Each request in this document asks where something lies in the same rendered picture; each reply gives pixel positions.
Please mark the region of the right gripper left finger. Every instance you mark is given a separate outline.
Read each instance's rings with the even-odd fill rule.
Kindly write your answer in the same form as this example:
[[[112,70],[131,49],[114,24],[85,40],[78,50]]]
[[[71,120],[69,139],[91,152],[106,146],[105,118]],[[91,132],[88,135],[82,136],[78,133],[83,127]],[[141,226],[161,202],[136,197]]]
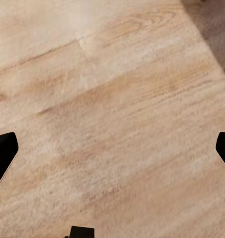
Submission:
[[[18,151],[15,132],[0,135],[0,179]]]

